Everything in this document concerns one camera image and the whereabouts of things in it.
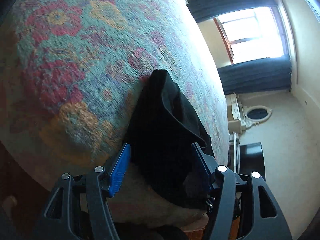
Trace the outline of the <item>dark blue curtain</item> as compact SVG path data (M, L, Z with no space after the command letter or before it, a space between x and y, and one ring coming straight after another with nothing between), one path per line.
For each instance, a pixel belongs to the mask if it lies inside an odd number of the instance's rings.
M191 0L187 7L197 23L239 10L275 7L275 0Z
M217 71L225 95L291 89L289 55L237 63Z

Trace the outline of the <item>white tv stand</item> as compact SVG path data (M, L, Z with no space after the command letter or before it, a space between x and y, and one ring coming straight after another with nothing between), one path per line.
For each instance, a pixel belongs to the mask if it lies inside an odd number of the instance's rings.
M240 139L235 132L229 134L228 168L234 173L240 171Z

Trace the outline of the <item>bright window with red frame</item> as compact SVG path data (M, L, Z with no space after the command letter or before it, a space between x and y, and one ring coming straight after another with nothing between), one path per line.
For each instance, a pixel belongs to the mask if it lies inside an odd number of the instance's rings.
M256 7L214 18L232 64L281 57L288 52L274 7Z

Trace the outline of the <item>black flat television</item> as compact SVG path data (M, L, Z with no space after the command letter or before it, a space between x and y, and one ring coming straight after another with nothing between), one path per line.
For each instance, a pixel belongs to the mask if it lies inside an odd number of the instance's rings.
M266 180L263 147L260 142L240 145L239 174L250 175L257 171Z

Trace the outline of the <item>dark blue curtain upper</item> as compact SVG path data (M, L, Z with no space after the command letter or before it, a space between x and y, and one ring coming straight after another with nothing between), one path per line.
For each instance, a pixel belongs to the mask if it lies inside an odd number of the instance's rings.
M275 7L275 0L191 0L187 7L197 23L239 10Z

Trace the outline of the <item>cream dresser cabinet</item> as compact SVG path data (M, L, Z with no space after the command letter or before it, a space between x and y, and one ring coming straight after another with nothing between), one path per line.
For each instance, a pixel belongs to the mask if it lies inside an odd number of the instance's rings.
M226 102L229 133L242 134L246 130L246 122L238 96L235 93L226 95Z

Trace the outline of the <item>white ornate oval mirror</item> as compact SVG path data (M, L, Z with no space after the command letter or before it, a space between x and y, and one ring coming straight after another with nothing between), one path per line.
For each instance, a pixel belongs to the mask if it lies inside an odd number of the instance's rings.
M243 106L242 113L244 116L245 129L250 129L266 122L272 115L272 109L266 106Z

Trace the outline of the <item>dark blue curtain lower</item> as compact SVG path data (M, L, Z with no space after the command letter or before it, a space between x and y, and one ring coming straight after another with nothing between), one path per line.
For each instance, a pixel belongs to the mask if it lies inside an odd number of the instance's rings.
M289 55L237 63L217 71L225 95L291 89Z

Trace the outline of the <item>black pant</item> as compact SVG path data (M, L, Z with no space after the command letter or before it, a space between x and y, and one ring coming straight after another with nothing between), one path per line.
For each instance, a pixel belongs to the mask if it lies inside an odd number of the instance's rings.
M145 182L165 200L205 210L210 186L192 145L214 155L212 139L195 109L166 70L154 70L138 99L124 138L131 161Z

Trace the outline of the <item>floral woven bedspread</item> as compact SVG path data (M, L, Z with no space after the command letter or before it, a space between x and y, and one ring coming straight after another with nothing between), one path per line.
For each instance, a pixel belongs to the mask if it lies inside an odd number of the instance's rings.
M50 191L121 147L151 73L167 70L227 163L226 99L185 0L16 0L1 22L1 143Z

